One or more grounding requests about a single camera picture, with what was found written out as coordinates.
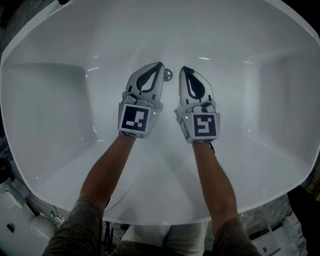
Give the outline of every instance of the sleeve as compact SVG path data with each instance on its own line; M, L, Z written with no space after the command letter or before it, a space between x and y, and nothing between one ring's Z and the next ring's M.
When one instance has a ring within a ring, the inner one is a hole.
M103 212L93 198L80 195L68 220L51 238L42 256L100 255Z
M251 243L238 218L228 220L216 234L213 245L214 255L219 256L261 256Z

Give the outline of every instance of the hand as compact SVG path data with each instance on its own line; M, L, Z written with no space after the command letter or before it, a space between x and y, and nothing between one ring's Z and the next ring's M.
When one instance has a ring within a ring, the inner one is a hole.
M208 81L184 66L179 75L179 95L181 105L174 112L186 141L209 143L219 138L220 114Z
M164 65L157 62L142 67L130 76L119 104L120 133L143 139L150 135L163 110L160 97L164 71ZM145 85L150 85L150 88L143 90Z

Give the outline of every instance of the metal drain stopper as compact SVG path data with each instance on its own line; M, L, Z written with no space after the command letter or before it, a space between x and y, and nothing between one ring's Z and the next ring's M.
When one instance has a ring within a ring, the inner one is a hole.
M163 81L169 82L173 77L174 73L170 69L165 68L163 73Z

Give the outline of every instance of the bathtub basin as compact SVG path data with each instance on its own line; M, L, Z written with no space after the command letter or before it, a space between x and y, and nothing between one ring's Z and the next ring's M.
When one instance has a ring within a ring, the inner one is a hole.
M1 113L21 175L70 211L90 168L118 135L130 75L162 62L164 109L138 139L104 219L173 225L210 218L191 145L176 123L183 66L212 85L213 146L239 212L301 184L320 144L320 40L280 0L74 0L38 13L5 49Z

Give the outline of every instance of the wrist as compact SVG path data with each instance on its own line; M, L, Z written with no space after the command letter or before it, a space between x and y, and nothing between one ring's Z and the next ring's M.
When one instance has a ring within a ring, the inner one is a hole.
M195 143L195 142L192 143L192 147L194 149L204 149L204 148L207 148L207 147L210 148L208 143Z
M133 137L133 136L129 136L129 135L123 135L120 133L118 135L118 139L125 142L125 143L134 143L137 138Z

